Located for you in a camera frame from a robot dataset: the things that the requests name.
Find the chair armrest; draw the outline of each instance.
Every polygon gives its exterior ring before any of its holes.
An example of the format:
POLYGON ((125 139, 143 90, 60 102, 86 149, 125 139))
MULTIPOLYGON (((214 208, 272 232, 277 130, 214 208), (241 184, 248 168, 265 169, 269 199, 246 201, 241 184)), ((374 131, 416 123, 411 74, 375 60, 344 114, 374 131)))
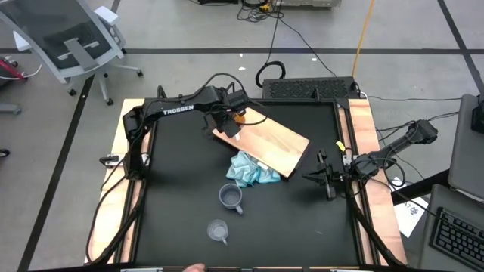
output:
POLYGON ((14 31, 14 39, 15 39, 15 45, 17 46, 18 51, 25 51, 29 50, 32 48, 30 43, 28 43, 26 40, 22 38, 22 36, 14 31))
POLYGON ((114 26, 119 20, 118 14, 115 14, 109 8, 104 6, 97 8, 94 12, 110 26, 114 26))

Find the yellow label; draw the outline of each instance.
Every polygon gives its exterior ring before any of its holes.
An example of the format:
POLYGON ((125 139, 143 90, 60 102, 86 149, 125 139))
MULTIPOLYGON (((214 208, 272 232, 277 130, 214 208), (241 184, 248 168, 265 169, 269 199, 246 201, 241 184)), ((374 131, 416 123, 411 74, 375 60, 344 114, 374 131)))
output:
POLYGON ((336 142, 336 145, 340 148, 341 152, 345 152, 346 151, 346 147, 345 147, 345 145, 341 141, 337 141, 336 142))

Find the red object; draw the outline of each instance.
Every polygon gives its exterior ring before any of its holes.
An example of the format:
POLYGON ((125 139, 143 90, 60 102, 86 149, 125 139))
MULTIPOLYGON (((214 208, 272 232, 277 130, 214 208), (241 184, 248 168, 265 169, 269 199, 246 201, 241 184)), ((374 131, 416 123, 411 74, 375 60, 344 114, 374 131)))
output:
POLYGON ((15 67, 10 65, 9 63, 0 60, 0 67, 3 68, 5 71, 9 72, 13 77, 16 77, 18 79, 26 79, 22 76, 22 73, 19 73, 15 67))

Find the gray mug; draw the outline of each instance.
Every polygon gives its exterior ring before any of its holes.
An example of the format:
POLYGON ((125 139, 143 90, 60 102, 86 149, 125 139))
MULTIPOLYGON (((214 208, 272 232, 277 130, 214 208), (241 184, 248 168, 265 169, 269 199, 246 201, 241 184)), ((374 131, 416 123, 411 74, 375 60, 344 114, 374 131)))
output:
POLYGON ((226 184, 220 188, 219 200, 227 209, 236 209, 242 215, 244 212, 240 207, 242 201, 242 190, 236 184, 226 184))

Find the black table surface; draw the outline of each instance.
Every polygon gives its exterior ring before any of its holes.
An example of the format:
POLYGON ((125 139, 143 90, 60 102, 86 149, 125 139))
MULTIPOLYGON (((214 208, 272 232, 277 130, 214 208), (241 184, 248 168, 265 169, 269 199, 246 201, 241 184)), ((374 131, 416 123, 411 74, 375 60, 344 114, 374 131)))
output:
POLYGON ((219 202, 230 158, 238 152, 203 134, 203 114, 160 119, 135 261, 139 265, 331 266, 357 265, 353 221, 346 200, 325 199, 324 188, 302 178, 316 170, 316 153, 341 156, 333 104, 268 105, 270 118, 311 143, 298 169, 275 184, 242 189, 240 216, 219 202), (228 225, 228 245, 211 240, 209 222, 228 225))

